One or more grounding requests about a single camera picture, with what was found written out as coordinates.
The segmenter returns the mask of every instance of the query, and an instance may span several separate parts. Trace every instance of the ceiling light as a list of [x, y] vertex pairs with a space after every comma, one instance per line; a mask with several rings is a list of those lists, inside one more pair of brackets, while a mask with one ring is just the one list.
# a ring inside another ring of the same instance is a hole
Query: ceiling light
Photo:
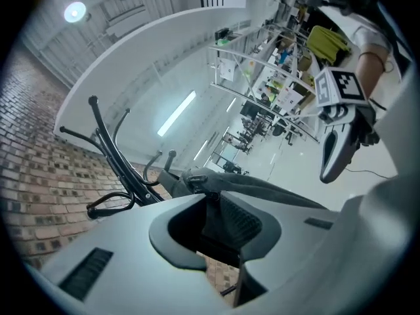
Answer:
[[157, 131], [158, 135], [163, 137], [167, 130], [172, 126], [172, 124], [177, 120], [177, 118], [181, 115], [181, 113], [186, 109], [188, 105], [192, 102], [192, 100], [196, 97], [196, 92], [192, 91], [188, 97], [184, 99], [180, 106], [171, 114], [171, 116], [165, 121], [162, 127]]
[[232, 105], [235, 103], [236, 98], [230, 103], [228, 109], [226, 110], [226, 112], [229, 112], [230, 108], [232, 107]]
[[273, 154], [273, 157], [271, 158], [270, 164], [273, 163], [275, 157], [276, 157], [276, 153]]
[[70, 3], [64, 11], [64, 19], [69, 23], [80, 21], [86, 14], [86, 6], [80, 1]]
[[207, 163], [209, 162], [210, 158], [211, 158], [211, 154], [210, 154], [209, 158], [207, 159], [207, 161], [204, 163], [204, 166], [203, 167], [205, 167], [205, 165], [207, 165]]
[[201, 148], [199, 149], [199, 151], [198, 151], [197, 155], [194, 157], [194, 161], [195, 161], [195, 160], [197, 160], [197, 158], [198, 158], [199, 154], [200, 154], [200, 153], [201, 153], [201, 151], [204, 149], [204, 147], [205, 147], [205, 145], [207, 144], [207, 142], [208, 142], [208, 140], [206, 140], [206, 141], [203, 143], [203, 146], [201, 146]]

